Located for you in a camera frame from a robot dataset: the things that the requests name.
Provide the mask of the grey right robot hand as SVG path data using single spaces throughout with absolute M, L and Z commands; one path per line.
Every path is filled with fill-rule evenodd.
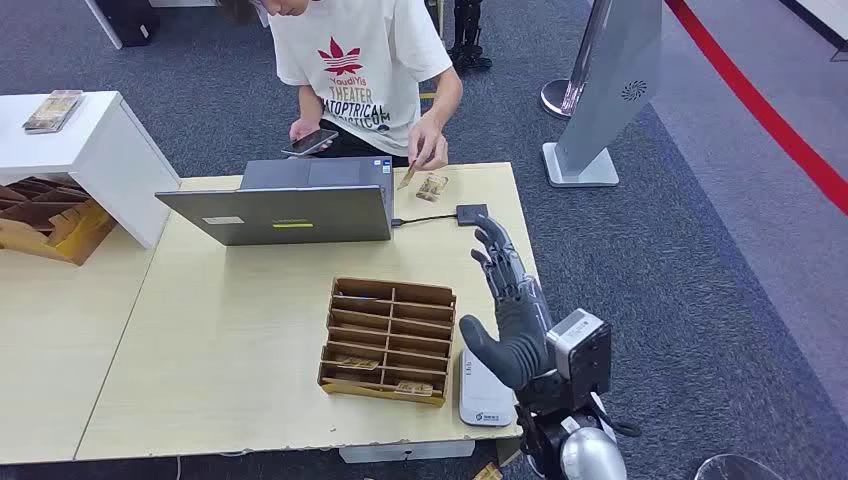
M 483 271 L 493 302 L 498 338 L 475 316 L 460 319 L 466 347 L 504 384 L 520 391 L 554 368 L 546 346 L 551 316 L 538 280 L 529 274 L 507 231 L 487 215 L 474 218 L 475 237 L 485 247 L 471 257 Z

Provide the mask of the person's left hand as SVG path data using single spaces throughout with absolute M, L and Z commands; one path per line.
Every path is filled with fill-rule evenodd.
M 433 171 L 448 164 L 444 124 L 440 114 L 428 112 L 412 127 L 408 137 L 408 163 L 412 171 Z

